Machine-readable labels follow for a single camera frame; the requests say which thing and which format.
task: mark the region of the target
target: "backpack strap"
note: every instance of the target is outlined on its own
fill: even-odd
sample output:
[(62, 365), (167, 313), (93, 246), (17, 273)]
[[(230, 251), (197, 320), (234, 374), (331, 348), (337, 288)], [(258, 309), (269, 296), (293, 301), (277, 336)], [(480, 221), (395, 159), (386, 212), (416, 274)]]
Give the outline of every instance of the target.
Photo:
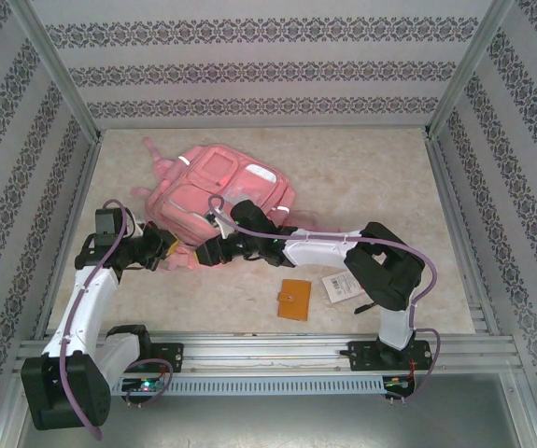
[(152, 139), (149, 137), (144, 138), (143, 140), (144, 145), (146, 145), (146, 148), (149, 151), (149, 155), (152, 156), (152, 159), (154, 162), (152, 163), (152, 169), (154, 170), (154, 175), (156, 176), (156, 180), (159, 182), (166, 178), (166, 175), (168, 173), (168, 170), (173, 166), (173, 161), (170, 159), (164, 158), (156, 145), (154, 145), (154, 142), (152, 142)]
[(144, 187), (135, 187), (134, 189), (131, 189), (131, 195), (141, 199), (149, 198), (152, 192), (151, 189), (146, 189)]

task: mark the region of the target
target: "metal floor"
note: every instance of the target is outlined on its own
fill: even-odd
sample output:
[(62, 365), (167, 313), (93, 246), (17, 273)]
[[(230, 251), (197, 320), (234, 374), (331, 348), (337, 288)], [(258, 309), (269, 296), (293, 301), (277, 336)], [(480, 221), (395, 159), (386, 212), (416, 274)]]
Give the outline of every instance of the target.
[(498, 375), (431, 379), (404, 408), (378, 396), (166, 397), (144, 409), (114, 398), (102, 442), (83, 428), (39, 432), (22, 448), (394, 448), (518, 446)]

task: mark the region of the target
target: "enclosure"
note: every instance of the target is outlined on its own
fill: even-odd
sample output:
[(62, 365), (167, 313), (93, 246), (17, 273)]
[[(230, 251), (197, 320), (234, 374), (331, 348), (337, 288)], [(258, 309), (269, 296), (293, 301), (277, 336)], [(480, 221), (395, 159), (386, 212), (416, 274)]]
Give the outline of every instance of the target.
[[(240, 149), (323, 230), (378, 221), (426, 253), (422, 395), (391, 404), (385, 371), (341, 356), (380, 324), (353, 314), (365, 293), (329, 299), (341, 269), (237, 259), (125, 273), (100, 343), (145, 324), (180, 372), (142, 410), (113, 386), (101, 443), (37, 431), (21, 366), (60, 329), (94, 211), (145, 215), (146, 137)], [(307, 321), (277, 316), (284, 279), (311, 282)], [(537, 446), (537, 1), (0, 1), (0, 446), (152, 443)]]

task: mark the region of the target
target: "white wall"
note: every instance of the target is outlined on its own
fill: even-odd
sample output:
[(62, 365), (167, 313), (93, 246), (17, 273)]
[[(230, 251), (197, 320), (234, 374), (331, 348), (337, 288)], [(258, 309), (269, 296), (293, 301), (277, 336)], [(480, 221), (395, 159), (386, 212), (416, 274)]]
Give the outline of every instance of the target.
[(537, 400), (537, 2), (510, 9), (439, 141), (496, 317)]
[(59, 255), (89, 144), (0, 2), (0, 398)]
[(425, 125), (490, 0), (35, 0), (101, 128)]

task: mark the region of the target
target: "metal base plate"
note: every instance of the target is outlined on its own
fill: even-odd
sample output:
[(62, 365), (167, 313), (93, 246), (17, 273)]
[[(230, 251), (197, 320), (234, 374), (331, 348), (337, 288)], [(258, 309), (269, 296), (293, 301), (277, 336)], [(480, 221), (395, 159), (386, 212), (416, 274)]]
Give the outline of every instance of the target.
[(347, 347), (351, 371), (409, 371), (411, 359), (416, 370), (426, 371), (432, 363), (428, 341), (412, 340), (401, 352), (383, 351), (379, 341), (351, 341)]
[[(173, 372), (181, 372), (183, 365), (183, 344), (182, 343), (153, 343), (152, 353), (154, 357), (165, 359), (173, 366)], [(144, 364), (130, 369), (127, 373), (161, 373), (162, 367), (159, 364)]]

